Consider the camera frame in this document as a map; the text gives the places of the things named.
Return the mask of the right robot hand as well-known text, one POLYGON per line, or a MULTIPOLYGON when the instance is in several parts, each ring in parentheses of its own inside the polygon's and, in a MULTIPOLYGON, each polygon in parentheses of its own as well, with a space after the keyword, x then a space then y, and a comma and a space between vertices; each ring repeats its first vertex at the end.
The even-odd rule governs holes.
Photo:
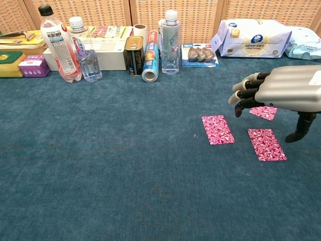
POLYGON ((297 112, 295 132, 285 138, 286 143, 297 142, 320 114, 320 65, 283 66, 253 73, 232 90, 228 103, 235 106, 236 117, 246 108, 261 106, 297 112))

